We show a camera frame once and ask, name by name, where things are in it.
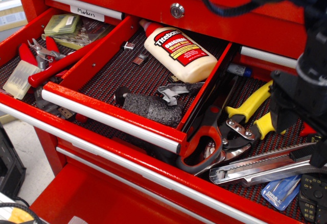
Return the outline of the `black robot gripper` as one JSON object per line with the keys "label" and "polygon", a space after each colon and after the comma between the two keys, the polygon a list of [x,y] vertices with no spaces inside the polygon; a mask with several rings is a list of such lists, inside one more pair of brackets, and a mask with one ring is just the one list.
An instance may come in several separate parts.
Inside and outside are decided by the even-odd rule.
{"label": "black robot gripper", "polygon": [[270,88],[272,125],[281,133],[301,118],[319,135],[311,137],[315,147],[310,164],[326,165],[326,54],[302,54],[296,75],[273,71]]}

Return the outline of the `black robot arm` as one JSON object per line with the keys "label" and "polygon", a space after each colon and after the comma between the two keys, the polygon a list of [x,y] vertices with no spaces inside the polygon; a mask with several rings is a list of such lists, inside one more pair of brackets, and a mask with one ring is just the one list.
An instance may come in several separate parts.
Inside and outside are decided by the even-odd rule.
{"label": "black robot arm", "polygon": [[[253,0],[258,4],[285,0]],[[307,41],[296,63],[296,75],[271,73],[270,111],[272,123],[281,132],[300,117],[321,140],[316,144],[310,164],[326,164],[326,0],[288,0],[304,9]]]}

